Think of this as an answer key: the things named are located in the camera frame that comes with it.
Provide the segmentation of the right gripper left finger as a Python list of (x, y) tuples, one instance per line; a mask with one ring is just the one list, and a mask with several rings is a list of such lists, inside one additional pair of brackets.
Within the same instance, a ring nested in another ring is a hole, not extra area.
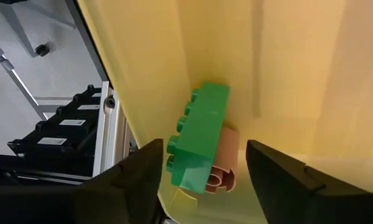
[(0, 169), (0, 224), (163, 224), (163, 140), (73, 186), (23, 185)]

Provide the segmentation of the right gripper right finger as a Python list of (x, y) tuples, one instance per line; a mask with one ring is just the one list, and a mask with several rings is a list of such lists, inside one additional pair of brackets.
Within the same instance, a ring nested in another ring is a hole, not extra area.
[(268, 224), (373, 224), (373, 193), (256, 140), (246, 162)]

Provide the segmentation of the brown round toy piece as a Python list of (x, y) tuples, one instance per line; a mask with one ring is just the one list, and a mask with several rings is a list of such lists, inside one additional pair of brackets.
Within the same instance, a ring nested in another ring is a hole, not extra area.
[(238, 132), (223, 127), (217, 145), (217, 154), (212, 165), (205, 191), (215, 194), (218, 189), (231, 192), (236, 186), (238, 165)]

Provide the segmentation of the long green toy brick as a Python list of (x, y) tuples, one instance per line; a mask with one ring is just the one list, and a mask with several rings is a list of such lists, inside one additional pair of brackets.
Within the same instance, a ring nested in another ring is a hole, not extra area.
[(166, 170), (176, 187), (204, 193), (217, 155), (230, 88), (205, 82), (192, 91), (184, 114), (176, 124), (176, 135), (169, 138)]

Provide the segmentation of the black boxes white labels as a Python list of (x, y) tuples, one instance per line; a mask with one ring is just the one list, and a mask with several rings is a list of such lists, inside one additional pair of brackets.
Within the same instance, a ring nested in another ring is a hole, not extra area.
[(55, 114), (40, 121), (22, 139), (7, 145), (15, 155), (27, 160), (46, 160), (60, 165), (93, 166), (102, 89), (87, 86), (70, 103), (59, 106)]

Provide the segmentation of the silver aluminium extrusion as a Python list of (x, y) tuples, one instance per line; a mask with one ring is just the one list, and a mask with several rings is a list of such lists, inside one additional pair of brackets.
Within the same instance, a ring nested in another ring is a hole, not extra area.
[(132, 138), (116, 91), (109, 82), (103, 82), (92, 176), (101, 174), (127, 158)]

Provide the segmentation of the yellow translucent plastic bin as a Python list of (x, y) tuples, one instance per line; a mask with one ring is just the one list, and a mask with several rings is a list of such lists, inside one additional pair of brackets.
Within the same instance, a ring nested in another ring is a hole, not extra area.
[(236, 188), (194, 194), (163, 172), (180, 224), (265, 224), (248, 176), (255, 139), (373, 192), (373, 0), (78, 0), (139, 146), (176, 133), (192, 91), (230, 88)]

